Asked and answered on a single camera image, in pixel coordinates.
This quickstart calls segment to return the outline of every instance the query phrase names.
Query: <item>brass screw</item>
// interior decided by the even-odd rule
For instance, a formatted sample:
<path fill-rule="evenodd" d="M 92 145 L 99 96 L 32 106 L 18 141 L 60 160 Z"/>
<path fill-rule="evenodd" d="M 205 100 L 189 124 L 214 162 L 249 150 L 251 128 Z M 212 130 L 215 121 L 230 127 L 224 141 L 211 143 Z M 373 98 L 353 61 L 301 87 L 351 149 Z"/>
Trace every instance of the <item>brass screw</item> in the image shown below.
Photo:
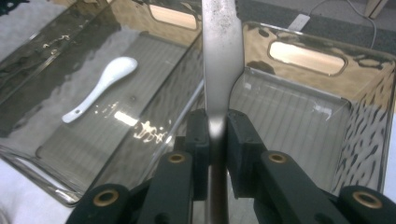
<path fill-rule="evenodd" d="M 366 207 L 378 209 L 382 207 L 381 201 L 373 194 L 365 191 L 356 191 L 352 194 L 353 198 Z"/>
<path fill-rule="evenodd" d="M 168 160 L 172 163 L 180 163 L 186 160 L 186 158 L 181 154 L 173 154 L 169 156 Z"/>
<path fill-rule="evenodd" d="M 268 156 L 268 158 L 270 159 L 270 161 L 276 162 L 276 163 L 283 163 L 286 162 L 286 157 L 281 155 L 281 154 L 277 154 L 277 153 L 273 153 L 271 155 Z"/>
<path fill-rule="evenodd" d="M 119 193 L 114 189 L 105 189 L 102 192 L 96 194 L 93 198 L 93 204 L 98 207 L 105 207 L 113 204 L 118 198 Z"/>

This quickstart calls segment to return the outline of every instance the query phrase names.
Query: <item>white surface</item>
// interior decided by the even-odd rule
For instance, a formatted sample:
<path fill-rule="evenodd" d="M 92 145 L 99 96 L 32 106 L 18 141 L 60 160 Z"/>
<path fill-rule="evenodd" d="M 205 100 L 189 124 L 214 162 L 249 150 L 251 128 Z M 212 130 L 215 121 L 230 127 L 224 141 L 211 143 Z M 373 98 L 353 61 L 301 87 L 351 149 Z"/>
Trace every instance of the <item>white surface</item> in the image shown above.
<path fill-rule="evenodd" d="M 392 132 L 390 134 L 387 172 L 385 176 L 384 194 L 396 203 L 396 116 L 393 115 Z"/>
<path fill-rule="evenodd" d="M 301 31 L 305 27 L 305 25 L 308 23 L 310 17 L 306 16 L 304 14 L 299 14 L 296 19 L 291 23 L 291 25 L 288 27 L 288 30 L 292 31 Z"/>
<path fill-rule="evenodd" d="M 0 208 L 10 224 L 61 224 L 72 209 L 0 160 Z"/>

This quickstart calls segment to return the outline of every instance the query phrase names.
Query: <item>white ceramic spoon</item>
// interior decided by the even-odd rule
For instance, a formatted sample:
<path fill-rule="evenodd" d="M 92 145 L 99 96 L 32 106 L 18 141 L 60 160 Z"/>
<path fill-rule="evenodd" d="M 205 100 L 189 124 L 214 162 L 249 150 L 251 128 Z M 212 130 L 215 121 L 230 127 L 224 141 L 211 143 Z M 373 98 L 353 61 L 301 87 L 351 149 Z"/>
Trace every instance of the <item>white ceramic spoon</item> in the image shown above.
<path fill-rule="evenodd" d="M 91 91 L 91 93 L 85 98 L 85 100 L 76 108 L 62 117 L 65 123 L 70 123 L 75 119 L 78 119 L 96 99 L 113 83 L 120 80 L 123 77 L 131 74 L 137 67 L 137 61 L 133 58 L 119 57 L 111 61 L 102 76 L 99 79 L 98 84 Z"/>

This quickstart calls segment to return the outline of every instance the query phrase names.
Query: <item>metal blade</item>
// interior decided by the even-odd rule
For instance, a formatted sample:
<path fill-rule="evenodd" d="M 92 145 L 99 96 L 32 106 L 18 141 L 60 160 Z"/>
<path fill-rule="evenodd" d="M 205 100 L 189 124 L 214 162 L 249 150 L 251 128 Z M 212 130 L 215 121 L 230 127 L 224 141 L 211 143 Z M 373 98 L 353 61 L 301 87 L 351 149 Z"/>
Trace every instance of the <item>metal blade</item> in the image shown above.
<path fill-rule="evenodd" d="M 205 105 L 210 134 L 206 223 L 228 223 L 224 135 L 233 84 L 244 71 L 234 0 L 203 0 Z"/>

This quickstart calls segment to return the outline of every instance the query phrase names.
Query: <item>black clamp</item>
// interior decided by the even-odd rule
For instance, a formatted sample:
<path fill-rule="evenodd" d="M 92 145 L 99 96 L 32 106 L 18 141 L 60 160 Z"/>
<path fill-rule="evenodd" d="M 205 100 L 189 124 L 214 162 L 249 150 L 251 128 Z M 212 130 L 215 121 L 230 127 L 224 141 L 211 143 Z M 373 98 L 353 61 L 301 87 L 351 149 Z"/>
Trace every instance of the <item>black clamp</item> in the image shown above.
<path fill-rule="evenodd" d="M 206 197 L 209 135 L 204 110 L 191 112 L 185 137 L 164 154 L 155 176 L 128 191 L 103 185 L 88 191 L 67 223 L 191 223 L 192 202 Z M 396 204 L 365 187 L 337 198 L 319 189 L 289 155 L 269 151 L 248 117 L 230 110 L 227 168 L 235 198 L 254 198 L 263 223 L 395 223 Z"/>

